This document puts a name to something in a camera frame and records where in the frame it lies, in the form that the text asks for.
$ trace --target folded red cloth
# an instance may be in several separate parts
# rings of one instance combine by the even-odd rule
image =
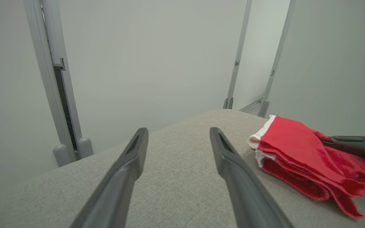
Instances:
[[[352,218],[361,215],[352,197],[365,189],[365,159],[324,146],[330,138],[298,121],[270,116],[248,139],[259,167],[316,201],[335,199]]]

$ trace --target cloth fold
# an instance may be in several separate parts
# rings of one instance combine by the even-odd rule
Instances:
[[[365,159],[324,146],[330,138],[298,121],[270,116],[247,142],[259,167],[316,201],[333,198],[352,218],[361,215],[352,197],[365,190]]]

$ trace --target gray fabric surface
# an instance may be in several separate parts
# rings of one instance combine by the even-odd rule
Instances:
[[[335,206],[316,203],[258,168],[246,139],[265,122],[243,112],[216,110],[150,133],[126,226],[236,227],[210,145],[209,128],[219,127],[295,227],[365,227],[365,217],[350,219]],[[0,227],[68,227],[126,145],[0,192]],[[365,196],[356,202],[365,215]]]

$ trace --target white cloth edge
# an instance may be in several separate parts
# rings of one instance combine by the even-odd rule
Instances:
[[[248,137],[247,139],[247,143],[249,144],[249,146],[255,151],[255,155],[256,155],[256,160],[258,163],[258,166],[260,168],[263,167],[264,164],[264,158],[268,157],[272,160],[274,160],[277,156],[276,155],[272,155],[272,154],[268,154],[268,153],[264,153],[262,150],[258,149],[258,146],[260,145],[260,141],[261,141],[261,137],[267,132],[267,130],[270,128],[271,124],[273,123],[273,121],[275,120],[274,115],[270,115],[270,119],[264,124],[264,126],[255,134],[252,134],[250,137]]]

